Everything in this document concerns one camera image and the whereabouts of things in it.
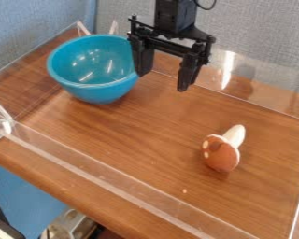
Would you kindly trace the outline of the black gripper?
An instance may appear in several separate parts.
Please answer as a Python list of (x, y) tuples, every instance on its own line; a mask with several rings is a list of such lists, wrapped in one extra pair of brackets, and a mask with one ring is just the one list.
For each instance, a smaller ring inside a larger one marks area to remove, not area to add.
[(154, 67), (155, 51), (183, 58), (178, 71), (178, 91), (195, 83), (203, 64), (211, 56), (215, 37), (196, 28), (196, 11), (211, 10), (198, 0), (155, 0), (152, 18), (129, 17), (128, 40), (132, 46), (135, 70), (142, 77)]

